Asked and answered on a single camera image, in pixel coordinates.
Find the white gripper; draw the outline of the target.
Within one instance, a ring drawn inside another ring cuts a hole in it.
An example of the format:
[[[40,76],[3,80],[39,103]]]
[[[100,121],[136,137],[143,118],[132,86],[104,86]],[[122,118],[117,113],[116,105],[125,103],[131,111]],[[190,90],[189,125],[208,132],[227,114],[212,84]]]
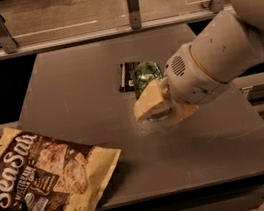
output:
[[[191,51],[190,44],[182,45],[165,65],[167,88],[172,99],[177,102],[173,103],[171,113],[163,121],[167,127],[190,117],[199,109],[196,104],[212,101],[231,86],[229,83],[220,83],[206,73]],[[165,115],[170,109],[170,100],[162,94],[159,80],[153,79],[135,102],[135,119],[138,122],[145,121]]]

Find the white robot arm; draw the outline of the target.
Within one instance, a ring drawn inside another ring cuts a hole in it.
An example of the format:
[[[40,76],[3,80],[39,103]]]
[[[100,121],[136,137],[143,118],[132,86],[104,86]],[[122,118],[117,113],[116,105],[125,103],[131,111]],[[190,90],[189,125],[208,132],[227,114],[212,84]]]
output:
[[[173,126],[216,99],[240,74],[264,62],[264,0],[230,0],[190,43],[167,60],[134,105],[138,121]]]

